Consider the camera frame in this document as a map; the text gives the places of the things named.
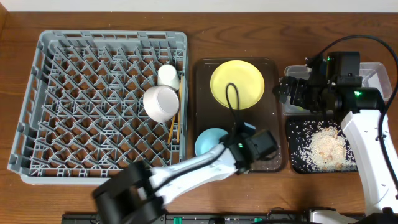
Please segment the yellow plate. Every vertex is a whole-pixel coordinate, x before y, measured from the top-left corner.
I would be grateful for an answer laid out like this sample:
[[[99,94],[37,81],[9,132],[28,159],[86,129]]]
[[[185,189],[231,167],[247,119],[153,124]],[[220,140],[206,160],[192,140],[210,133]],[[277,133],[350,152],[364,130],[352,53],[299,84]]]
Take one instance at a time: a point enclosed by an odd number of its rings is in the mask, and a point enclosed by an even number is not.
[[[228,107],[226,87],[233,83],[239,93],[239,109],[254,106],[262,97],[265,89],[262,73],[251,63],[231,60],[222,63],[210,78],[211,93],[221,105]]]

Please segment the wooden chopstick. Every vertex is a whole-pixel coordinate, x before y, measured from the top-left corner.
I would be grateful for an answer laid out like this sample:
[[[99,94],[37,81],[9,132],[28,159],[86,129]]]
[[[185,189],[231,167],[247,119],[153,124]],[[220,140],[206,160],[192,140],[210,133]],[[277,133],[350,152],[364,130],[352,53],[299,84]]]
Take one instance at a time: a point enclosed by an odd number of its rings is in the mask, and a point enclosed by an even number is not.
[[[174,131],[175,118],[176,118],[176,115],[173,116],[172,122],[171,122],[171,125],[170,125],[170,131],[169,131],[169,136],[168,136],[168,141],[167,141],[167,144],[168,144],[168,145],[171,144],[171,142],[172,142],[172,136],[173,136],[173,131]]]
[[[177,119],[177,144],[180,143],[180,125],[181,125],[180,122],[181,122],[181,112],[182,112],[182,90],[183,90],[182,84],[183,84],[183,80],[181,78],[179,91],[178,91],[180,108],[178,111],[178,119]]]

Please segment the cream cup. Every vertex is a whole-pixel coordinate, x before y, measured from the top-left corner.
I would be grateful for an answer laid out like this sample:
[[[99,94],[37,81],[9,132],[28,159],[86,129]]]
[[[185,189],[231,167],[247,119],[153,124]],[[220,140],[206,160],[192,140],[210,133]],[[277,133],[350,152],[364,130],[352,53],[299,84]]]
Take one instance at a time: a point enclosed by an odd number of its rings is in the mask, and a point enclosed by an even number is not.
[[[158,70],[157,84],[158,86],[168,86],[174,91],[178,91],[180,79],[176,68],[170,64],[162,65]]]

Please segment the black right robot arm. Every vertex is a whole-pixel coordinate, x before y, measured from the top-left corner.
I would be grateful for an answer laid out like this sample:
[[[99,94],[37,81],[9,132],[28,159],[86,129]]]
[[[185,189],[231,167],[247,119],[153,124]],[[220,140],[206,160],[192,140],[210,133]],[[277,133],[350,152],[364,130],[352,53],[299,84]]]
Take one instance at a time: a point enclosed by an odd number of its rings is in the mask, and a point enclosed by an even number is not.
[[[272,92],[280,103],[333,112],[361,178],[366,214],[361,223],[397,223],[397,153],[379,90],[363,87],[361,76],[333,75],[317,81],[282,77]]]

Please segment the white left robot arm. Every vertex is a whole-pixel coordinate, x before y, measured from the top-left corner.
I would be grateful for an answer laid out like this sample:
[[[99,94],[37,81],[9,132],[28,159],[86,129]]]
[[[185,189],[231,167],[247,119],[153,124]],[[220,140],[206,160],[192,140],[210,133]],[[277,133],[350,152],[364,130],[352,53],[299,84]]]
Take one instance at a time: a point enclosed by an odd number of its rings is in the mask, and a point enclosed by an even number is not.
[[[255,131],[251,124],[237,124],[224,143],[172,166],[147,169],[143,162],[129,165],[92,193],[101,222],[152,223],[180,195],[246,172],[252,162],[245,155],[247,141]]]

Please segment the blue bowl with food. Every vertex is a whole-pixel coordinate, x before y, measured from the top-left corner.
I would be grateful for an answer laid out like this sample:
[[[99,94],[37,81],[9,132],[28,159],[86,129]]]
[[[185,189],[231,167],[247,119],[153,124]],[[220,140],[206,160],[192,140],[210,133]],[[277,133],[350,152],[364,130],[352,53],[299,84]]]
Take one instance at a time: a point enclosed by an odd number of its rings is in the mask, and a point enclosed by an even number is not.
[[[195,142],[195,155],[205,154],[219,144],[220,138],[227,135],[227,131],[220,128],[210,128],[202,132]]]

